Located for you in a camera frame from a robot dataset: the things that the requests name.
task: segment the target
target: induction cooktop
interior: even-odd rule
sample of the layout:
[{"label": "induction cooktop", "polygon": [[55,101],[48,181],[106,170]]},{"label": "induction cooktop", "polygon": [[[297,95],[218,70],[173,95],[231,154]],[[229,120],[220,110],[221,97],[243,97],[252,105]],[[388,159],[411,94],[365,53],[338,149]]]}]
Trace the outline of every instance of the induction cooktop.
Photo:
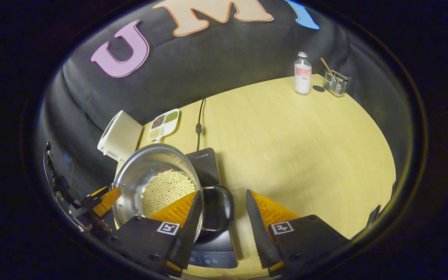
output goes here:
[{"label": "induction cooktop", "polygon": [[[212,148],[192,152],[186,156],[194,167],[201,186],[219,184],[217,161]],[[219,197],[213,189],[207,189],[203,192],[203,198],[205,200],[203,226],[215,228],[217,221],[212,216],[206,215],[217,211]],[[238,260],[229,230],[221,233],[201,232],[194,243],[189,264],[206,268],[231,269],[237,267]]]}]

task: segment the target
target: power cord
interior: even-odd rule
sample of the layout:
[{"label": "power cord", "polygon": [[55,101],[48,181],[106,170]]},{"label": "power cord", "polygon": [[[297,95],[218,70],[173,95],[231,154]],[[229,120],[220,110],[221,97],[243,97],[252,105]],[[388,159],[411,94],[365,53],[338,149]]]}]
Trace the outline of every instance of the power cord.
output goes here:
[{"label": "power cord", "polygon": [[196,134],[198,134],[198,143],[196,145],[196,151],[200,150],[200,134],[201,134],[201,109],[203,108],[203,101],[205,101],[205,98],[201,100],[201,105],[199,105],[199,115],[198,115],[198,123],[196,124]]}]

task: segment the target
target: table surface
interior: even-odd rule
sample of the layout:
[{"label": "table surface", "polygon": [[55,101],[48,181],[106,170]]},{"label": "table surface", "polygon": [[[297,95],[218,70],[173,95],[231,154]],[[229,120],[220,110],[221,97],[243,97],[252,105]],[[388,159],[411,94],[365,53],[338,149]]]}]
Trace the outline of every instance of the table surface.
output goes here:
[{"label": "table surface", "polygon": [[[311,87],[322,86],[312,75]],[[201,101],[180,108],[179,124],[161,142],[184,154],[196,151]],[[206,98],[200,149],[214,149],[221,183],[235,202],[231,230],[238,254],[235,269],[188,266],[202,277],[267,275],[257,254],[245,209],[247,189],[300,216],[315,214],[346,238],[362,230],[395,182],[390,147],[373,119],[348,94],[335,97],[311,88],[294,90],[294,77],[256,83]],[[143,126],[139,147],[152,144]]]}]

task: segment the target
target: metal utensil holder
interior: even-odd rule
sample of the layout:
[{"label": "metal utensil holder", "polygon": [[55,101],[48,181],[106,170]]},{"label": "metal utensil holder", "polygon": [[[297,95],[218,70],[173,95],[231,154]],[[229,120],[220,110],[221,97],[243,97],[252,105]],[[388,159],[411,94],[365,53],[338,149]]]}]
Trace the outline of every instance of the metal utensil holder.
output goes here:
[{"label": "metal utensil holder", "polygon": [[333,75],[326,71],[324,75],[324,88],[331,92],[336,97],[345,95],[345,90],[348,85],[348,78],[338,73],[337,71],[331,71]]}]

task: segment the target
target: pot handle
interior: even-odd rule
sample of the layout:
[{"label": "pot handle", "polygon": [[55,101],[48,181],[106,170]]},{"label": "pot handle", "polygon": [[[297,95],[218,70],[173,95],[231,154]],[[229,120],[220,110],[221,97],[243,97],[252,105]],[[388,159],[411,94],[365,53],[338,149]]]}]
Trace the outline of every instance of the pot handle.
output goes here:
[{"label": "pot handle", "polygon": [[207,189],[214,189],[219,195],[219,227],[217,229],[203,227],[201,230],[217,232],[224,231],[232,227],[235,222],[235,202],[229,190],[221,185],[202,187],[201,189],[204,191]]}]

